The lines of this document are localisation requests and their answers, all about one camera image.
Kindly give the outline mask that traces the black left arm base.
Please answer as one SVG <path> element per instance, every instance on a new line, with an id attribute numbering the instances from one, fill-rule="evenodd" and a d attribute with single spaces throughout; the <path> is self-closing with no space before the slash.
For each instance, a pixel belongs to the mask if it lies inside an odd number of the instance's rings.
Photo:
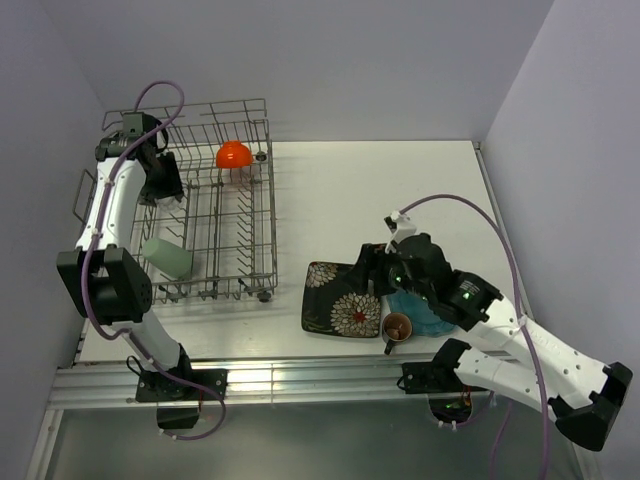
<path id="1" fill-rule="evenodd" d="M 203 403 L 217 401 L 226 394 L 226 369 L 194 370 L 189 385 L 170 380 L 154 371 L 139 374 L 135 401 L 156 404 L 159 428 L 182 431 L 193 428 L 200 419 Z"/>

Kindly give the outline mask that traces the teal round plate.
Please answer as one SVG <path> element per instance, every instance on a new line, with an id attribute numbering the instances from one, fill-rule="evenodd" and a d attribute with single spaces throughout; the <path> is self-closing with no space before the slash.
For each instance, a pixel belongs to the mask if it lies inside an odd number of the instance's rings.
<path id="1" fill-rule="evenodd" d="M 455 325 L 440 319 L 425 300 L 404 291 L 397 291 L 386 297 L 391 313 L 406 315 L 413 327 L 413 334 L 439 337 L 454 331 Z"/>

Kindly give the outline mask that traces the black square floral plate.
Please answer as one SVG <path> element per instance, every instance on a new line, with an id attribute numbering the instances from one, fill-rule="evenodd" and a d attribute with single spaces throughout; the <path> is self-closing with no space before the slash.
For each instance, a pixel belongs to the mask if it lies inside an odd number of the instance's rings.
<path id="1" fill-rule="evenodd" d="M 380 333 L 381 300 L 358 294 L 344 277 L 352 265 L 314 261 L 308 265 L 301 328 L 319 335 L 370 339 Z"/>

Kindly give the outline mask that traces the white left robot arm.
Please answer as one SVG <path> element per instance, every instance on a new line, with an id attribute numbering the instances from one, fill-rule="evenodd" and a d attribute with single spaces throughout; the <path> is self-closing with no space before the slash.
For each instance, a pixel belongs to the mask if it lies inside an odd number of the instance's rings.
<path id="1" fill-rule="evenodd" d="M 96 148 L 96 190 L 83 232 L 56 267 L 78 312 L 105 340 L 124 339 L 159 388 L 183 399 L 195 386 L 189 357 L 152 310 L 152 283 L 129 249 L 138 206 L 180 202 L 184 190 L 168 135 L 142 111 L 124 114 L 122 128 Z"/>

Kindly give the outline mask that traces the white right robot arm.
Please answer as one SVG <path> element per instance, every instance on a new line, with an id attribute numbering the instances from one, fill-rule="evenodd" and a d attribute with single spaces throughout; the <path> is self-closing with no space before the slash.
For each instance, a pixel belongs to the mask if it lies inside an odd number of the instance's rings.
<path id="1" fill-rule="evenodd" d="M 422 372 L 410 374 L 409 392 L 429 384 L 491 390 L 549 416 L 573 443 L 603 449 L 632 371 L 582 354 L 517 313 L 496 287 L 453 269 L 429 235 L 411 235 L 388 247 L 363 245 L 345 279 L 357 293 L 412 294 L 467 333 L 467 340 L 446 340 Z"/>

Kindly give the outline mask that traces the aluminium table front rail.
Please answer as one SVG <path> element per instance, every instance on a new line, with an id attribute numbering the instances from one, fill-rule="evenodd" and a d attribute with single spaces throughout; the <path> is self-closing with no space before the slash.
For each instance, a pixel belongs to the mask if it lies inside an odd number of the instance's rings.
<path id="1" fill-rule="evenodd" d="M 228 405 L 318 403 L 402 399 L 396 386 L 406 362 L 431 354 L 319 357 L 289 360 L 197 362 L 196 370 L 225 369 Z M 49 410 L 142 407 L 137 377 L 122 362 L 60 369 L 47 400 Z"/>

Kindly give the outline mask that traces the light green cup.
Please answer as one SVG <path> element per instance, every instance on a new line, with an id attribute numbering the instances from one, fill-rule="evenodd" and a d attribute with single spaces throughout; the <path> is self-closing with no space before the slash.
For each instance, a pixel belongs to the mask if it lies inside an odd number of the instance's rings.
<path id="1" fill-rule="evenodd" d="M 150 238 L 142 245 L 143 257 L 173 279 L 185 279 L 192 273 L 193 253 L 161 238 Z"/>

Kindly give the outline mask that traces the orange bowl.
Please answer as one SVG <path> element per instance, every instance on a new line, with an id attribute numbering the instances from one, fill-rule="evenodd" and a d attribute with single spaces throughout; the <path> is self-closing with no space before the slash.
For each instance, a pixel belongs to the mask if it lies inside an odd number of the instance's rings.
<path id="1" fill-rule="evenodd" d="M 224 142 L 215 156 L 215 165 L 219 169 L 241 169 L 253 163 L 253 155 L 248 146 L 240 141 Z"/>

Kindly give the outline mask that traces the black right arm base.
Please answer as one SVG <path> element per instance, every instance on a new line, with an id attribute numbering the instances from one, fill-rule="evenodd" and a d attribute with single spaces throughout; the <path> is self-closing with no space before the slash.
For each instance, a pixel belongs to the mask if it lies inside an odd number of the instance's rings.
<path id="1" fill-rule="evenodd" d="M 403 363 L 396 386 L 407 395 L 462 393 L 467 385 L 454 369 L 460 366 L 462 354 L 470 350 L 468 343 L 448 339 L 432 360 Z"/>

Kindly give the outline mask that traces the brown mug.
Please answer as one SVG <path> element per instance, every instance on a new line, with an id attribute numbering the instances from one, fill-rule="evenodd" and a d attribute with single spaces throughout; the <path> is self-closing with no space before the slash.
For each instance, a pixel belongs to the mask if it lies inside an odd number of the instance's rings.
<path id="1" fill-rule="evenodd" d="M 396 346 L 411 337 L 413 333 L 412 323 L 402 313 L 390 313 L 382 320 L 381 333 L 385 343 L 384 354 L 390 355 Z"/>

